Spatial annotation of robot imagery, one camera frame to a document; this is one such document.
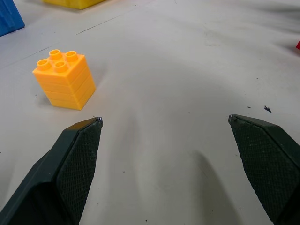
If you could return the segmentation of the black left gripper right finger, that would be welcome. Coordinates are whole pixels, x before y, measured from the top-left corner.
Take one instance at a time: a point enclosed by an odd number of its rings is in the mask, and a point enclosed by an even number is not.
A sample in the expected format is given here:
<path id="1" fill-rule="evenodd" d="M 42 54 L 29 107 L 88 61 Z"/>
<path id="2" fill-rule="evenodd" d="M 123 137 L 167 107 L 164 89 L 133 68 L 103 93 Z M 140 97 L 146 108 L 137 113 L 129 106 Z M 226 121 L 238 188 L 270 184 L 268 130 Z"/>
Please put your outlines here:
<path id="1" fill-rule="evenodd" d="M 278 125 L 231 114 L 245 174 L 275 225 L 300 223 L 300 146 Z"/>

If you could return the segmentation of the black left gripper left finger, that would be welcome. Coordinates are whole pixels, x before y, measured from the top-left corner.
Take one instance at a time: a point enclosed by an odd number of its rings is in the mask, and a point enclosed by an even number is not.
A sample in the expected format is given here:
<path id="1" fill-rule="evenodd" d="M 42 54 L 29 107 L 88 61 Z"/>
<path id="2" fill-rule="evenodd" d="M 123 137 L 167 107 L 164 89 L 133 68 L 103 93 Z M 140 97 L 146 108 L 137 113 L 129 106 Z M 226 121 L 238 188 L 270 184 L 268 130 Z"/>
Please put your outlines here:
<path id="1" fill-rule="evenodd" d="M 103 119 L 62 131 L 0 212 L 2 225 L 79 224 L 94 178 Z"/>

